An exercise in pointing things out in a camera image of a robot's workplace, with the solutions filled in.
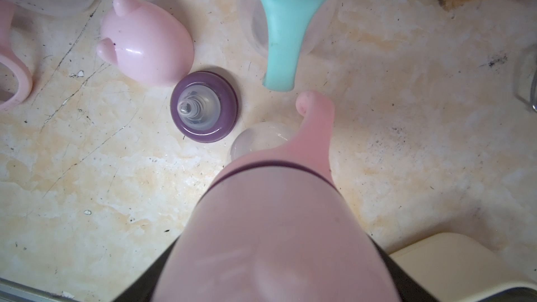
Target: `countertop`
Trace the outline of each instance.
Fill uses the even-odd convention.
[[[289,93],[262,86],[266,60],[235,0],[149,1],[191,33],[192,71],[238,87],[236,127],[217,143],[188,140],[171,120],[172,88],[96,57],[112,0],[64,19],[18,9],[13,48],[34,88],[0,114],[0,277],[111,300],[178,237],[234,138],[260,121],[297,128],[295,98],[316,89],[336,105],[334,181],[374,240],[393,252],[459,232],[537,279],[537,114],[524,102],[537,0],[449,12],[438,0],[340,0]]]

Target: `pink handle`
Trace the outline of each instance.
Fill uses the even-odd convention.
[[[114,47],[114,42],[109,37],[105,37],[99,41],[96,51],[97,55],[102,58],[103,61],[117,65],[116,49]]]
[[[299,132],[279,147],[247,154],[220,171],[213,184],[234,170],[262,161],[285,161],[299,164],[333,184],[328,151],[335,108],[332,101],[317,91],[306,91],[296,99],[296,109],[304,116]]]
[[[0,91],[0,96],[11,96],[8,100],[0,103],[0,111],[8,110],[22,103],[32,90],[32,75],[24,63],[13,53],[9,42],[9,29],[15,12],[15,5],[5,0],[0,0],[0,63],[13,71],[19,81],[19,87],[15,94],[8,91]]]

